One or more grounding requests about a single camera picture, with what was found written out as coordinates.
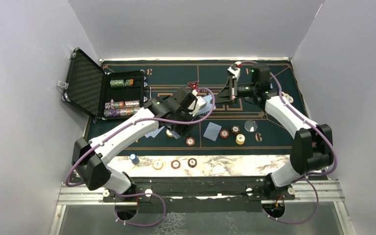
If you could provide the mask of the blue card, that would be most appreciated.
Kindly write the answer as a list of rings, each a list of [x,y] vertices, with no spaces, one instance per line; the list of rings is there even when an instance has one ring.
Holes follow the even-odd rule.
[[[203,99],[206,101],[206,106],[204,108],[202,108],[201,110],[199,110],[197,112],[197,115],[206,115],[208,114],[210,111],[213,111],[216,109],[216,106],[212,105],[212,102],[213,102],[213,98],[212,96],[209,94],[207,96],[204,96]]]
[[[145,135],[146,138],[155,138],[162,130],[164,127],[160,127],[148,134]]]
[[[221,125],[210,122],[205,129],[203,137],[205,137],[206,139],[209,139],[211,141],[216,141],[221,130],[222,130]]]

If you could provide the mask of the red triangular dealer button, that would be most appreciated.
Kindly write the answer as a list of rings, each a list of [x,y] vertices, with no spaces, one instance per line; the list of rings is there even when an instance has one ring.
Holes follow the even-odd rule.
[[[189,85],[193,90],[197,90],[197,89],[198,89],[199,82],[198,82],[198,81],[188,82],[188,85]]]

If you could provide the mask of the blue playing card deck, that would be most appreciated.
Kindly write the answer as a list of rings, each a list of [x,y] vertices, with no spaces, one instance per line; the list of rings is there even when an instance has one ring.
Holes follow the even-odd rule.
[[[171,131],[171,134],[173,135],[173,137],[175,139],[179,139],[180,138],[180,135],[177,132],[175,132],[175,131]]]

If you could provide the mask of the white round button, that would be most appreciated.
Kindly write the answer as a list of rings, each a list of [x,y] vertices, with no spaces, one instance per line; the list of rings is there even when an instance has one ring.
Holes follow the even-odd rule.
[[[258,124],[254,120],[247,120],[244,123],[244,129],[248,132],[255,132],[258,128]]]

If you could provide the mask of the brown poker chip stack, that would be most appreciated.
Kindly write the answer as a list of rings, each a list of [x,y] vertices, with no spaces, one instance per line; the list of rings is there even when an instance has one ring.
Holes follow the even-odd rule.
[[[197,166],[197,160],[195,158],[190,158],[188,160],[188,166],[191,168],[194,168]]]

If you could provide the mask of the red poker chip stack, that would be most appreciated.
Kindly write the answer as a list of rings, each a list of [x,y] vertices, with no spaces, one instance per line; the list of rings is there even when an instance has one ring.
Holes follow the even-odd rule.
[[[180,161],[179,161],[179,160],[173,160],[173,161],[171,162],[171,167],[172,167],[173,169],[178,169],[178,168],[180,168],[180,167],[181,167],[181,163],[180,163]]]

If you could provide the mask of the yellow poker chip stack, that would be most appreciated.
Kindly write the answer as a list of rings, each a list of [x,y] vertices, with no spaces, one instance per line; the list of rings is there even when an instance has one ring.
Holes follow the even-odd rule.
[[[156,160],[156,161],[153,162],[153,168],[155,170],[161,170],[163,168],[163,166],[164,166],[164,163],[160,160]]]

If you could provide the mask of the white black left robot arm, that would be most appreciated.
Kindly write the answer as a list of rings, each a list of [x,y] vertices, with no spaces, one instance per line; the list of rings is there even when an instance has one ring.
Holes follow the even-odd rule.
[[[81,185],[88,190],[101,187],[113,189],[122,201],[134,196],[131,178],[108,166],[123,149],[139,138],[160,127],[186,136],[191,128],[199,123],[198,113],[205,108],[207,101],[196,90],[180,87],[173,95],[156,96],[149,99],[130,118],[109,132],[86,141],[76,140],[72,155],[72,169],[81,178]]]

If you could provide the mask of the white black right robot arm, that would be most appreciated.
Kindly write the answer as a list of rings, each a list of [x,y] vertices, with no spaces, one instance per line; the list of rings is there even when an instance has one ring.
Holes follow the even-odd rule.
[[[263,194],[269,199],[280,196],[287,187],[309,174],[320,175],[319,170],[337,167],[332,145],[332,129],[308,119],[283,98],[281,89],[273,89],[270,81],[239,84],[229,78],[218,93],[216,102],[234,104],[240,98],[252,98],[268,115],[274,117],[293,138],[289,160],[278,170],[269,173],[263,181]]]

